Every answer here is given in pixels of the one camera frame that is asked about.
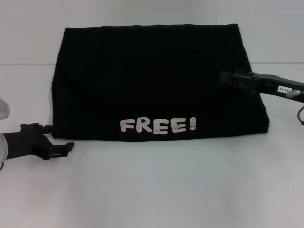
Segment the label sticker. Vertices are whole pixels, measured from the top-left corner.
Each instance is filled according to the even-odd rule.
[[[293,89],[284,86],[279,86],[277,90],[278,92],[287,94],[289,91],[292,91]]]

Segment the white wall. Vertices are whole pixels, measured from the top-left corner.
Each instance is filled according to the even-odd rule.
[[[65,27],[240,25],[251,62],[304,62],[303,0],[2,0],[0,64],[53,64]]]

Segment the black clamp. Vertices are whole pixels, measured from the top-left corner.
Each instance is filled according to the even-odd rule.
[[[73,142],[66,145],[53,145],[45,134],[50,134],[53,126],[39,123],[22,124],[20,132],[3,134],[8,145],[7,159],[35,155],[44,160],[67,157],[74,147]]]

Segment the black cloth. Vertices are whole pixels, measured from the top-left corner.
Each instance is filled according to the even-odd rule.
[[[150,141],[267,133],[260,95],[219,84],[221,71],[235,69],[251,71],[236,24],[66,28],[52,135]]]

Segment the white background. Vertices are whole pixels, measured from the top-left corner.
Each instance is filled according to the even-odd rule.
[[[253,71],[304,82],[302,0],[1,0],[0,132],[51,123],[65,27],[237,23]],[[262,95],[269,134],[75,142],[69,157],[7,160],[3,228],[304,227],[302,104]],[[66,143],[56,140],[54,143]]]

